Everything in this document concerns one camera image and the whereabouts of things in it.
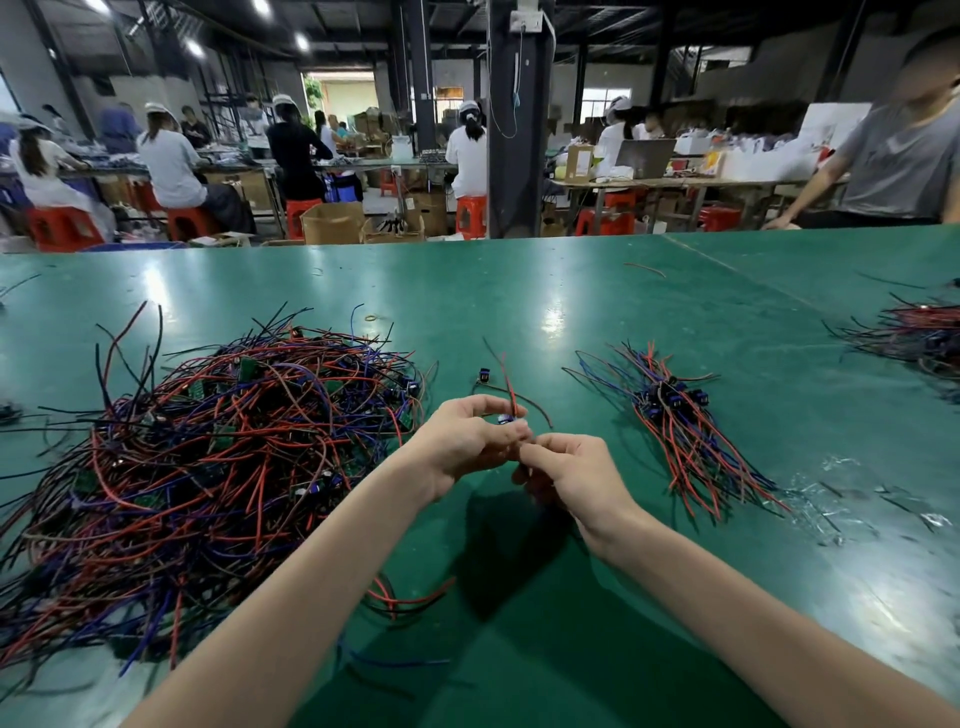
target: gray t-shirt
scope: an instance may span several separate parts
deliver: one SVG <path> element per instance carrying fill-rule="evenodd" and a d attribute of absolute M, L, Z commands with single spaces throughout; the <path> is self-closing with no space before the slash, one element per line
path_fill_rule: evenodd
<path fill-rule="evenodd" d="M 906 109 L 880 107 L 853 130 L 837 154 L 851 160 L 837 209 L 861 215 L 940 220 L 960 175 L 960 101 L 911 127 Z"/>

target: green table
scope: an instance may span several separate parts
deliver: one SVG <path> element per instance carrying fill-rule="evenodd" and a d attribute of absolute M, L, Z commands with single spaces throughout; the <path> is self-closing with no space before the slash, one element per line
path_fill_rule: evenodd
<path fill-rule="evenodd" d="M 645 508 L 757 583 L 879 659 L 960 701 L 960 466 L 956 407 L 896 362 L 847 354 L 821 320 L 868 320 L 888 290 L 856 274 L 935 284 L 960 275 L 960 231 L 719 233 L 414 245 L 8 255 L 0 285 L 33 273 L 0 311 L 0 393 L 28 408 L 96 406 L 96 323 L 116 331 L 144 299 L 161 303 L 168 352 L 227 341 L 282 303 L 302 320 L 383 333 L 440 360 L 432 400 L 468 393 L 496 370 L 482 336 L 507 355 L 517 390 L 558 430 L 608 441 Z M 667 279 L 633 261 L 662 270 Z M 156 309 L 125 349 L 156 335 Z M 365 315 L 375 315 L 372 322 Z M 718 372 L 711 409 L 726 434 L 822 519 L 734 507 L 729 522 L 691 523 L 664 492 L 664 467 L 638 422 L 561 371 L 573 351 L 656 339 L 678 373 Z M 112 384 L 114 395 L 127 382 Z M 542 418 L 531 418 L 537 430 Z M 35 433 L 0 437 L 3 471 L 36 468 Z M 825 480 L 837 498 L 817 486 Z M 33 478 L 0 481 L 6 499 Z M 957 523 L 928 530 L 879 497 L 898 486 Z M 386 566 L 396 589 L 450 596 L 405 630 L 365 614 L 348 642 L 374 659 L 450 658 L 448 667 L 387 670 L 328 663 L 298 726 L 779 725 L 724 666 L 616 574 L 586 556 L 508 472 L 467 478 L 427 509 Z M 0 704 L 5 726 L 114 725 L 153 666 L 116 680 L 106 650 L 61 655 L 33 694 Z M 0 673 L 0 685 L 12 676 Z"/>

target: hand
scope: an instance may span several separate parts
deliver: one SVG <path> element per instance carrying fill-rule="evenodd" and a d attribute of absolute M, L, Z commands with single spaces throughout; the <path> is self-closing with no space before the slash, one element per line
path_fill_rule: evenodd
<path fill-rule="evenodd" d="M 796 227 L 797 226 L 793 224 L 793 217 L 791 215 L 781 215 L 776 220 L 771 220 L 764 225 L 762 229 L 766 231 L 785 231 Z"/>
<path fill-rule="evenodd" d="M 447 400 L 388 462 L 394 460 L 414 469 L 425 469 L 426 502 L 432 502 L 445 496 L 464 475 L 516 460 L 517 446 L 533 439 L 534 433 L 526 421 L 494 425 L 482 419 L 512 412 L 508 401 L 490 395 Z M 523 417 L 527 409 L 518 404 L 516 413 Z"/>
<path fill-rule="evenodd" d="M 541 503 L 557 503 L 577 522 L 591 551 L 610 557 L 610 546 L 623 522 L 657 521 L 641 509 L 599 437 L 550 432 L 520 446 L 514 483 Z"/>

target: ceiling light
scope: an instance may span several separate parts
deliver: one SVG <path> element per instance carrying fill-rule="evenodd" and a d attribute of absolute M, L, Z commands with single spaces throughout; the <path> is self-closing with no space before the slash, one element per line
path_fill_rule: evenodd
<path fill-rule="evenodd" d="M 184 45 L 186 46 L 186 49 L 190 52 L 191 56 L 198 59 L 206 58 L 206 51 L 203 49 L 200 43 L 198 43 L 192 37 L 189 37 L 184 42 Z"/>
<path fill-rule="evenodd" d="M 274 14 L 274 10 L 270 7 L 270 3 L 268 3 L 267 0 L 253 0 L 253 9 L 264 17 L 270 17 Z"/>
<path fill-rule="evenodd" d="M 86 4 L 101 15 L 110 14 L 110 8 L 104 0 L 86 0 Z"/>

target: bundle of wires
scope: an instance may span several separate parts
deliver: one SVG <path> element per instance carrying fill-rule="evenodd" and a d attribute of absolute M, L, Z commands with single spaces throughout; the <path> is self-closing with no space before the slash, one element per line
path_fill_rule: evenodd
<path fill-rule="evenodd" d="M 760 474 L 717 427 L 707 409 L 708 394 L 689 386 L 714 375 L 674 376 L 667 367 L 670 356 L 657 359 L 653 342 L 646 352 L 634 350 L 629 343 L 613 350 L 626 365 L 576 352 L 582 372 L 566 367 L 564 371 L 627 398 L 660 443 L 670 470 L 669 491 L 680 496 L 691 517 L 695 518 L 693 505 L 698 504 L 721 521 L 734 499 L 761 507 L 773 502 L 789 510 L 772 495 L 776 483 Z"/>
<path fill-rule="evenodd" d="M 960 382 L 960 305 L 893 298 L 900 305 L 881 311 L 876 327 L 853 319 L 856 328 L 828 327 L 829 332 L 859 352 L 910 362 L 930 375 Z"/>
<path fill-rule="evenodd" d="M 96 349 L 104 411 L 73 413 L 87 439 L 0 523 L 2 538 L 27 522 L 0 562 L 0 667 L 36 670 L 94 644 L 108 644 L 123 671 L 166 656 L 173 666 L 422 419 L 430 372 L 385 352 L 389 332 L 302 328 L 300 311 L 281 308 L 153 384 L 162 312 L 139 374 L 119 347 L 143 308 L 112 337 L 103 367 Z M 135 387 L 112 400 L 118 361 Z M 395 619 L 447 587 L 404 601 L 383 577 L 368 599 Z"/>

